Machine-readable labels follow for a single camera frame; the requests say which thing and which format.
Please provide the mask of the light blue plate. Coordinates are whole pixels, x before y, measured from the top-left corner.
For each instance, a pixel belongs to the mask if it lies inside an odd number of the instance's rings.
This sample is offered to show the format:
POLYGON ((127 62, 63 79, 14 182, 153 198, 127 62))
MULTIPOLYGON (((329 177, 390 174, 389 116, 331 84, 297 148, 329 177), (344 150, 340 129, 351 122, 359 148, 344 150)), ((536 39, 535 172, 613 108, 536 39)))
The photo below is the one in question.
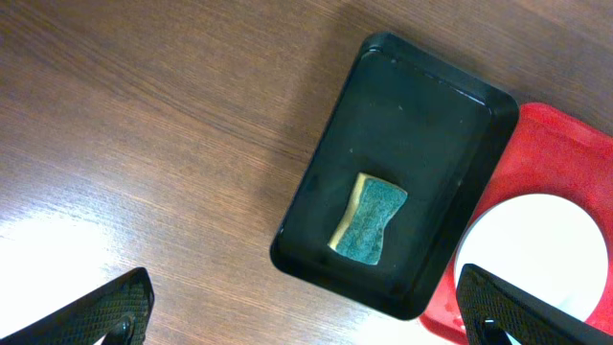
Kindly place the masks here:
POLYGON ((478 217, 464 235, 454 279, 474 264, 585 321, 608 275, 604 236, 576 203, 556 195, 521 195, 478 217))

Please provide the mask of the green yellow sponge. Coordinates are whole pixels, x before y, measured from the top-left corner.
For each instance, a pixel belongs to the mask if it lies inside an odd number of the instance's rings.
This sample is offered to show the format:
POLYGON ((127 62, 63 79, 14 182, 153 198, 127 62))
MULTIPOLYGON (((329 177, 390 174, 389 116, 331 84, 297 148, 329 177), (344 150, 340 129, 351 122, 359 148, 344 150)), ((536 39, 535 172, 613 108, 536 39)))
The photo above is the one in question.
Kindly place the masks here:
POLYGON ((378 265, 385 228, 407 198, 407 192, 399 186, 360 172, 328 247, 349 260, 378 265))

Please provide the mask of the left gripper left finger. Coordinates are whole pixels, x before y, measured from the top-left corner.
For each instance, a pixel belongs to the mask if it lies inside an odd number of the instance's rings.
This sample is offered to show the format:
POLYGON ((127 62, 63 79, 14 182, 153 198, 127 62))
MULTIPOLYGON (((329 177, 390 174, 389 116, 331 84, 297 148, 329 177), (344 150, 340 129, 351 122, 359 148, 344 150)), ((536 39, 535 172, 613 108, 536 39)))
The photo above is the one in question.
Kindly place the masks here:
POLYGON ((142 345, 154 301, 148 271, 136 267, 1 342, 142 345))

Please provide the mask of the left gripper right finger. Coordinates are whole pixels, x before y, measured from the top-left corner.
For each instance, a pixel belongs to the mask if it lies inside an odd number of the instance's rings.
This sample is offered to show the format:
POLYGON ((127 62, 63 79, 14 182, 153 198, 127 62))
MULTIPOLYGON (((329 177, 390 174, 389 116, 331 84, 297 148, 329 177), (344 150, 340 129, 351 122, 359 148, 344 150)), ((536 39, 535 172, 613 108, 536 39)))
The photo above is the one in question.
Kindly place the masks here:
POLYGON ((610 334, 475 264, 462 269, 457 302, 470 344, 612 345, 610 334))

